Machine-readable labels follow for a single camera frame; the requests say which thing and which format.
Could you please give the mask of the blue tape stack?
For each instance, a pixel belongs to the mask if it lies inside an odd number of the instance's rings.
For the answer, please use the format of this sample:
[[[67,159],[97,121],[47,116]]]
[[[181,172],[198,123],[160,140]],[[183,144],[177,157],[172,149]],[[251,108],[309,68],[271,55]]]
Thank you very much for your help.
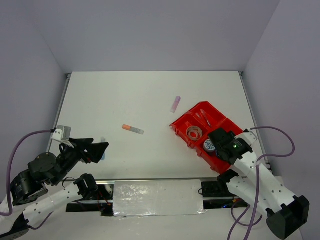
[[[216,151],[216,147],[213,145],[210,139],[206,139],[203,143],[203,149],[207,153],[214,153]]]

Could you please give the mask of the small clear tape roll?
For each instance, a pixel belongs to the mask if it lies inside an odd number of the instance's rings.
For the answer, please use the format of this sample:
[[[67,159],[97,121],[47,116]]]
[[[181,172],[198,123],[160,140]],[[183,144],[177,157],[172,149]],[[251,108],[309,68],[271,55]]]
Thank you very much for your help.
[[[190,131],[188,133],[188,137],[192,140],[192,141],[197,141],[201,135],[199,134],[199,132],[197,131]]]

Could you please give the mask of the large clear tape roll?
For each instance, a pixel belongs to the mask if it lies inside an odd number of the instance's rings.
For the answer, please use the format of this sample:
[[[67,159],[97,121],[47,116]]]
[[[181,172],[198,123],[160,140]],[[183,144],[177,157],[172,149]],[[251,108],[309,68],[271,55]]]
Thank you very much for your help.
[[[203,131],[202,131],[202,129],[200,128],[200,127],[198,127],[198,126],[190,126],[187,130],[186,130],[186,135],[187,135],[187,137],[188,137],[188,133],[189,132],[191,132],[191,131],[196,131],[196,132],[199,132],[199,134],[201,135],[201,137],[203,136]]]

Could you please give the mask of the red pen refill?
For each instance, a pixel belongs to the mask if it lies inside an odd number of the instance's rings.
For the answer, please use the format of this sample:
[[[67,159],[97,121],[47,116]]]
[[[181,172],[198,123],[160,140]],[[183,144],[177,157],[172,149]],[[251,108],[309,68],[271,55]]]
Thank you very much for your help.
[[[211,125],[211,123],[210,123],[210,121],[209,121],[209,119],[207,117],[206,112],[203,109],[201,109],[200,112],[201,112],[201,115],[203,116],[204,120],[206,121],[207,125],[211,128],[212,125]]]

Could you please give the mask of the orange capped lead case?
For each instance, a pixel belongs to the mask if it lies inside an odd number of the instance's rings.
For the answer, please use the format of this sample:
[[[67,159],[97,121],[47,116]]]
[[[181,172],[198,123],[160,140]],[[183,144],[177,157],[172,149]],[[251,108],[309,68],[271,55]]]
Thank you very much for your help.
[[[122,128],[124,130],[130,131],[130,132],[133,132],[133,133],[136,133],[136,134],[140,134],[140,135],[144,134],[144,131],[142,129],[139,129],[139,128],[136,128],[136,127],[133,127],[133,126],[129,126],[129,125],[126,125],[126,124],[123,124]]]

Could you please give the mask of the pink eraser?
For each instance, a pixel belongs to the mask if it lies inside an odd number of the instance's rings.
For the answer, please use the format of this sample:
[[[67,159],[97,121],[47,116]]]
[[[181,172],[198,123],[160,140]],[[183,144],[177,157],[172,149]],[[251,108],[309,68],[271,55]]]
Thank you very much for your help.
[[[181,97],[177,96],[175,98],[175,100],[174,100],[174,103],[172,104],[172,107],[171,107],[171,110],[170,110],[171,113],[175,113],[176,112],[180,101],[181,101]]]

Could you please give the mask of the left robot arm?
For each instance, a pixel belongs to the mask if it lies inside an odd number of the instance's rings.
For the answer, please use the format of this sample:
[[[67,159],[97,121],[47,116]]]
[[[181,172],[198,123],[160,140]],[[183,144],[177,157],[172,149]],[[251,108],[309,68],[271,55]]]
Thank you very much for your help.
[[[40,199],[48,193],[47,186],[57,186],[79,162],[97,164],[103,157],[108,142],[95,143],[92,138],[71,139],[70,145],[59,144],[59,155],[45,152],[28,164],[9,184],[7,198],[0,208],[9,215],[0,218],[0,238],[15,240],[25,235],[34,225],[43,225],[60,207],[97,196],[98,185],[92,174],[84,173],[59,192]]]

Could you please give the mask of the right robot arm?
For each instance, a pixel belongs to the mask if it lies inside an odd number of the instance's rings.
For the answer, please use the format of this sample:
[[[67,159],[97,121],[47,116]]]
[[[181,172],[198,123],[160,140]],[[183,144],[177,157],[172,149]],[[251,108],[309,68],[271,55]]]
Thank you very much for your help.
[[[310,202],[287,189],[261,163],[252,148],[257,136],[251,129],[235,135],[218,128],[208,138],[217,157],[233,167],[217,178],[221,195],[233,194],[244,200],[254,213],[266,218],[268,228],[280,240],[287,239],[307,222]]]

